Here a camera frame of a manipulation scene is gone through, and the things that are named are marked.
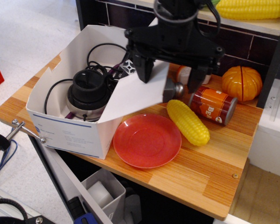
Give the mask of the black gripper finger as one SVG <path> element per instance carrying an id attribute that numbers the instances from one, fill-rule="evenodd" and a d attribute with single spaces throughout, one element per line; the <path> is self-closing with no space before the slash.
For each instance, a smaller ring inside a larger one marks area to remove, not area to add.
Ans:
<path id="1" fill-rule="evenodd" d="M 191 71 L 187 82 L 188 93 L 195 93 L 202 85 L 206 75 L 209 75 L 208 67 L 191 67 Z"/>
<path id="2" fill-rule="evenodd" d="M 148 83 L 154 66 L 154 60 L 140 55 L 134 55 L 133 64 L 139 79 L 144 83 Z"/>

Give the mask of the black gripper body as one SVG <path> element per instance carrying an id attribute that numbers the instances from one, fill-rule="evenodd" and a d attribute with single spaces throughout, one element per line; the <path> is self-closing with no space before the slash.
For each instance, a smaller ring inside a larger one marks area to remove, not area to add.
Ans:
<path id="1" fill-rule="evenodd" d="M 154 14 L 157 25 L 125 30 L 130 60 L 134 55 L 188 67 L 208 67 L 210 74 L 219 71 L 224 49 L 211 41 L 219 32 L 202 31 L 198 13 L 207 6 L 221 26 L 219 13 L 209 0 L 157 0 Z"/>

